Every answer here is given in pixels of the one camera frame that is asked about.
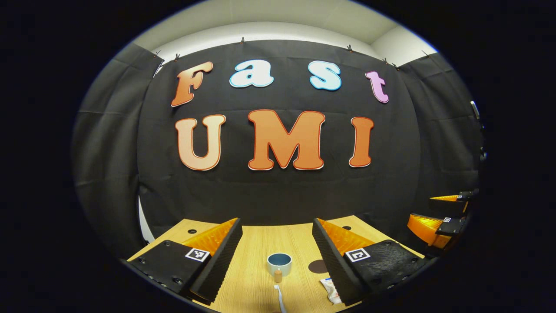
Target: light blue letter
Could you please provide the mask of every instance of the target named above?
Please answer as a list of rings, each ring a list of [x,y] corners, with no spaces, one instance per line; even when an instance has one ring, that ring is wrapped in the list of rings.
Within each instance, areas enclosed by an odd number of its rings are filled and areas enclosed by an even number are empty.
[[[270,63],[264,60],[249,60],[239,63],[236,68],[239,71],[230,77],[230,85],[243,88],[250,85],[255,87],[266,87],[274,81],[270,76]]]
[[[314,76],[309,78],[311,85],[317,89],[336,90],[342,85],[340,68],[334,63],[313,61],[309,63],[309,72]]]

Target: toothpaste tube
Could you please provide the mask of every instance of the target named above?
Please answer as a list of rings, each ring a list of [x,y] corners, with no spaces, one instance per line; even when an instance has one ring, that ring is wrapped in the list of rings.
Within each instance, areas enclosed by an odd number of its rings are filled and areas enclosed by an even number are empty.
[[[340,295],[338,295],[338,292],[336,291],[336,287],[334,287],[332,279],[325,278],[321,279],[320,282],[322,282],[322,285],[326,289],[326,292],[328,292],[328,299],[332,302],[332,305],[342,302],[342,300],[340,299]]]

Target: toothbrush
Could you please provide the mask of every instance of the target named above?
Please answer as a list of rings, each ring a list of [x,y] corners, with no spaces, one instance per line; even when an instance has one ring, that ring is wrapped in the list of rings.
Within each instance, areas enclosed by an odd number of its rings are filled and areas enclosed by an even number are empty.
[[[280,286],[274,285],[274,289],[278,289],[278,301],[280,302],[280,311],[282,311],[282,313],[286,313],[286,308],[284,307],[284,303],[282,302],[282,292],[280,292]]]

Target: pink letter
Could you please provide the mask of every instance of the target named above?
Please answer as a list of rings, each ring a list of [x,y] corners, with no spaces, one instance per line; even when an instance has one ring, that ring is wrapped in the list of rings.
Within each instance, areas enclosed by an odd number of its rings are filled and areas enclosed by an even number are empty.
[[[382,103],[388,102],[388,95],[382,90],[382,85],[386,84],[384,83],[384,80],[379,77],[379,74],[372,71],[366,73],[365,77],[371,80],[371,87],[373,87],[373,94],[375,94],[376,99]]]

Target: brown circle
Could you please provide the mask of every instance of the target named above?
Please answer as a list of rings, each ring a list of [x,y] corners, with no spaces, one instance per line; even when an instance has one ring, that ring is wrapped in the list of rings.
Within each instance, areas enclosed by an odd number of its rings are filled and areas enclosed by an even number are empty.
[[[328,272],[328,270],[326,269],[326,265],[324,264],[323,260],[312,261],[309,264],[309,271],[311,271],[315,274],[322,274],[322,273]]]

